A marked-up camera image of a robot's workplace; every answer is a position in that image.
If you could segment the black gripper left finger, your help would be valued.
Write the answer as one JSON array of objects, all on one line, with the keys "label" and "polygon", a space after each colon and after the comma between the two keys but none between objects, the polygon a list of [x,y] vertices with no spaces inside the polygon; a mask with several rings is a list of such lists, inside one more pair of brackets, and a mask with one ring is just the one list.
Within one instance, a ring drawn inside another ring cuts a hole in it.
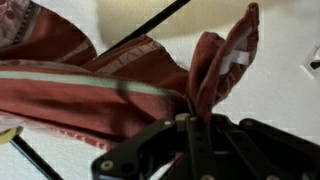
[{"label": "black gripper left finger", "polygon": [[188,116],[158,120],[98,157],[91,165],[93,180],[148,180],[168,163],[159,180],[190,180]]}]

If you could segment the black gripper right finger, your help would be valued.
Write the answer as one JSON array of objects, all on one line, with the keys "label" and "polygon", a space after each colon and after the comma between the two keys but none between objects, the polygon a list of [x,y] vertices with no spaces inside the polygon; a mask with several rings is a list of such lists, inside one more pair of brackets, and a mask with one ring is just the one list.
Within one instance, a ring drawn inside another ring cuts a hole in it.
[{"label": "black gripper right finger", "polygon": [[186,180],[320,180],[319,146],[254,119],[186,119]]}]

